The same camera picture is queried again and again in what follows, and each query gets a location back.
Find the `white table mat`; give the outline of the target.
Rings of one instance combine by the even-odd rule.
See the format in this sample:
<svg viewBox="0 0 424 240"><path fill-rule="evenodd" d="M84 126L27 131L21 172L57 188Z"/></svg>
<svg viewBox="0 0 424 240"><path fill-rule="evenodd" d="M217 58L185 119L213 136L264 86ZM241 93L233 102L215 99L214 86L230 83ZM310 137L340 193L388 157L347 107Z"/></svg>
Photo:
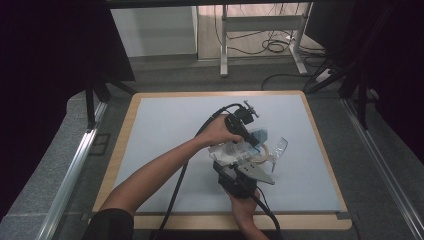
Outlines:
<svg viewBox="0 0 424 240"><path fill-rule="evenodd" d="M281 138L288 141L284 153L260 167L274 185L258 182L273 212L336 212L342 209L330 177L324 153L314 131L303 95L201 96L143 98L126 144L114 187L160 154L195 136L218 109L247 100L259 119L248 130L266 129L270 151ZM139 214L166 212L179 172L138 208ZM218 174L207 149L189 162L171 213L223 213L231 210L227 194L218 184Z"/></svg>

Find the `wide black curtain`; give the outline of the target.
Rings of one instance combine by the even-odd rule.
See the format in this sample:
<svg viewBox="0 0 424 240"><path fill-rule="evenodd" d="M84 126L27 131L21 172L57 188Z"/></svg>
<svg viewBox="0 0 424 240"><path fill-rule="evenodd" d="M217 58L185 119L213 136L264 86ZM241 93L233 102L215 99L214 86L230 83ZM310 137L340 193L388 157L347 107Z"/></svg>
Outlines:
<svg viewBox="0 0 424 240"><path fill-rule="evenodd" d="M107 0L0 0L0 220L89 83L133 72Z"/></svg>

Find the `black metal stand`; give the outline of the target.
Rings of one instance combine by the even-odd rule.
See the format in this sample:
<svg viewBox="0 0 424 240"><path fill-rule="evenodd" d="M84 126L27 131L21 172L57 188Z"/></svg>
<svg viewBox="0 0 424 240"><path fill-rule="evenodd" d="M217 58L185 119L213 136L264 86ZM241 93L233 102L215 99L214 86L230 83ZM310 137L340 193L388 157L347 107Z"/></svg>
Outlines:
<svg viewBox="0 0 424 240"><path fill-rule="evenodd" d="M342 70L337 71L336 73L333 73L326 79L324 79L321 82L318 82L317 84L312 84L312 81L315 81L317 76L313 75L311 79L305 84L303 88L303 92L305 94L311 94L315 93L330 84L336 82L337 80L342 79L345 77L345 80L343 81L341 87L338 90L338 94L341 98L350 98L355 91L355 89L358 89L357 93L357 120L359 121L360 125L364 130L368 129L367 123L366 123L366 105L368 103L367 98L367 84L366 79L363 75L363 70L360 67L360 64L358 61L354 61L351 64L349 64L347 67L345 67Z"/></svg>

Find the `white and blue pouch bag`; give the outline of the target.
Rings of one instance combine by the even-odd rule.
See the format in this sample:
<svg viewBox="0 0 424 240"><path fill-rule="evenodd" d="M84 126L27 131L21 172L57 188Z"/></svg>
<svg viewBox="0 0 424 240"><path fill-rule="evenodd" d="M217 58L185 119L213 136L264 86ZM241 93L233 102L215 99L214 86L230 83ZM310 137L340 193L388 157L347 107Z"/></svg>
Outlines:
<svg viewBox="0 0 424 240"><path fill-rule="evenodd" d="M257 164L264 163L269 157L269 149L265 142L268 140L268 131L264 128L250 131L250 135L259 143L252 146L243 141L238 143L228 142L209 147L209 157L221 166L227 166L240 161L250 161Z"/></svg>

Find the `person's right hand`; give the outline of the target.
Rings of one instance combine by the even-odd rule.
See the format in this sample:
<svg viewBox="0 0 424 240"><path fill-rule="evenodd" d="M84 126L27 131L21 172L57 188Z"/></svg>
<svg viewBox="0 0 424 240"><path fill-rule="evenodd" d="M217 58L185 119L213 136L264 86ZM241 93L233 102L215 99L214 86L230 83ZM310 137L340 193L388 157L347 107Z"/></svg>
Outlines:
<svg viewBox="0 0 424 240"><path fill-rule="evenodd" d="M229 192L227 195L231 201L232 214L239 229L243 232L255 229L253 215L257 203L252 198L236 198Z"/></svg>

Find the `aluminium rail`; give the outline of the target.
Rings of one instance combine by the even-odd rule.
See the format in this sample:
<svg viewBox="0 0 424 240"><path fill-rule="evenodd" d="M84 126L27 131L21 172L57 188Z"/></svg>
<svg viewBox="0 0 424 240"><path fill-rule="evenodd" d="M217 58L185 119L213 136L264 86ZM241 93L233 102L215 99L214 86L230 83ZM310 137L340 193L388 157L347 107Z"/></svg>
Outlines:
<svg viewBox="0 0 424 240"><path fill-rule="evenodd" d="M357 119L358 112L354 103L350 99L342 99L341 102L414 239L424 240L424 221L399 184L369 130Z"/></svg>
<svg viewBox="0 0 424 240"><path fill-rule="evenodd" d="M93 128L85 131L35 240L53 239L54 233L60 223L73 189L84 167L86 158L97 135L98 128L107 107L107 103L98 104L94 112Z"/></svg>

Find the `clear glass jar with handle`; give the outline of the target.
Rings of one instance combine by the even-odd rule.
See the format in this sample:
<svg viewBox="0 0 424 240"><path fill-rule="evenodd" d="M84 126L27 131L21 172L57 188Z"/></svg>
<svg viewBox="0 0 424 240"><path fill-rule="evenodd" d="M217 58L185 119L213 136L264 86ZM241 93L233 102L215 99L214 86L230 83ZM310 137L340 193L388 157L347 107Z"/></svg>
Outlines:
<svg viewBox="0 0 424 240"><path fill-rule="evenodd" d="M270 172L275 171L277 161L283 156L288 147L288 141L281 137L277 144L269 148L265 143L261 143L255 148L256 153L251 157L251 161L256 164L268 164Z"/></svg>

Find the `black tripod stand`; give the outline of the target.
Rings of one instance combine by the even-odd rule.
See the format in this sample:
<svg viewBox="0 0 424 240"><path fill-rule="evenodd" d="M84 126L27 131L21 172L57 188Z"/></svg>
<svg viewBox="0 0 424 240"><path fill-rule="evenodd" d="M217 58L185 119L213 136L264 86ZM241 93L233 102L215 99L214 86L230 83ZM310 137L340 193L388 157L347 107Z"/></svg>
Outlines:
<svg viewBox="0 0 424 240"><path fill-rule="evenodd" d="M134 95L137 91L126 84L113 79L106 75L98 75L90 77L86 81L85 98L86 98L86 112L87 112L87 131L91 132L96 124L95 120L95 109L94 109L94 97L97 97L101 103L107 103L111 99L111 93L107 87L107 84L117 87L118 89Z"/></svg>

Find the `person's left hand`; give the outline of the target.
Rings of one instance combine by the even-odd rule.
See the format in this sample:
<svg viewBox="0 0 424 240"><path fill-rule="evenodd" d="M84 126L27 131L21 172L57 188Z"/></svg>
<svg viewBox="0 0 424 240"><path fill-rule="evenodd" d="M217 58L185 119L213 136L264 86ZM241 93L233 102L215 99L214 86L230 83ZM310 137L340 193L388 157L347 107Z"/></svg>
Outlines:
<svg viewBox="0 0 424 240"><path fill-rule="evenodd" d="M241 142L240 135L231 133L225 124L226 115L219 115L194 140L202 148L227 142Z"/></svg>

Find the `white cabinet panel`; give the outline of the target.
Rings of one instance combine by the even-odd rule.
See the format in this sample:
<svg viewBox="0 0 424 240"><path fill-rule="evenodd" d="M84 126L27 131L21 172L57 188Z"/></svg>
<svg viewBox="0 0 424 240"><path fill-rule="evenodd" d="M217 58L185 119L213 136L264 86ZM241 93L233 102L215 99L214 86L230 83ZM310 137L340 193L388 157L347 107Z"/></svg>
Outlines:
<svg viewBox="0 0 424 240"><path fill-rule="evenodd" d="M112 9L128 57L197 53L195 7Z"/></svg>

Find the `narrow black curtain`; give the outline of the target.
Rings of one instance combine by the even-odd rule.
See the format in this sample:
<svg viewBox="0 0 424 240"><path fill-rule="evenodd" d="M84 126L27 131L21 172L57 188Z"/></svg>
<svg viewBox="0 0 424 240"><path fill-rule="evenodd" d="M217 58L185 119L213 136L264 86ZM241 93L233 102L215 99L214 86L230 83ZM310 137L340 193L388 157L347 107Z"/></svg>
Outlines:
<svg viewBox="0 0 424 240"><path fill-rule="evenodd" d="M353 4L337 64L359 62L376 110L424 164L424 0L334 1Z"/></svg>

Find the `dark floor grate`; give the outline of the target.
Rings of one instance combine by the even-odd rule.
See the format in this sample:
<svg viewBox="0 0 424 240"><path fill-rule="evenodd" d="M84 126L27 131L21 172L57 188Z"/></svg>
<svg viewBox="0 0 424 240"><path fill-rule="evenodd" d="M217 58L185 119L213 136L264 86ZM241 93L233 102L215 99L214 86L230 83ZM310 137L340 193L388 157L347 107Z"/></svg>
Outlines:
<svg viewBox="0 0 424 240"><path fill-rule="evenodd" d="M109 145L110 137L110 133L98 134L92 142L89 154L92 156L104 155Z"/></svg>

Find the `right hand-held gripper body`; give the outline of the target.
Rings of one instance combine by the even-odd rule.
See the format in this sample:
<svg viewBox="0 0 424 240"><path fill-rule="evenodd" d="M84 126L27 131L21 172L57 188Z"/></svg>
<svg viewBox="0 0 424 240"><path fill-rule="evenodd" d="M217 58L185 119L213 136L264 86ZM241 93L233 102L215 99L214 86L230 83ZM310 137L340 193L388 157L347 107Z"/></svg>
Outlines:
<svg viewBox="0 0 424 240"><path fill-rule="evenodd" d="M218 183L235 198L249 198L255 193L258 181L275 184L275 181L257 163L250 161L227 165L221 165L215 161L213 169L218 173Z"/></svg>

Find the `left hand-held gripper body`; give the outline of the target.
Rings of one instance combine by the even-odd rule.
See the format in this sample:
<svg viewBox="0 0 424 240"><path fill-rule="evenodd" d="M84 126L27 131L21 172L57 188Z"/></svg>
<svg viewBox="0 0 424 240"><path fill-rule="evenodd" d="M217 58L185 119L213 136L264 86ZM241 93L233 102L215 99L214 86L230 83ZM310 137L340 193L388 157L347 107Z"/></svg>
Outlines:
<svg viewBox="0 0 424 240"><path fill-rule="evenodd" d="M240 135L244 141L247 142L247 138L251 134L246 129L246 125L252 123L254 117L258 118L259 115L248 101L244 100L244 106L238 104L238 109L234 113L230 113L226 116L225 124L231 133Z"/></svg>

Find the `white metal desk frame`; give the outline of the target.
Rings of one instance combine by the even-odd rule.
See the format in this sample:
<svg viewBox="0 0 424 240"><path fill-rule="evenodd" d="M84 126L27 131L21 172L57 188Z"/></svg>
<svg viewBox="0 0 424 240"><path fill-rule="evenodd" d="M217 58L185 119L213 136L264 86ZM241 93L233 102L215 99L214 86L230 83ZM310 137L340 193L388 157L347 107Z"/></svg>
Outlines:
<svg viewBox="0 0 424 240"><path fill-rule="evenodd" d="M228 76L228 46L227 34L229 32L258 32L258 31L289 31L288 44L291 56L300 75L306 75L307 70L299 55L300 43L308 21L312 3L308 2L301 14L294 15L267 15L267 16L229 16L228 6L222 6L221 15L221 49L220 49L220 75Z"/></svg>

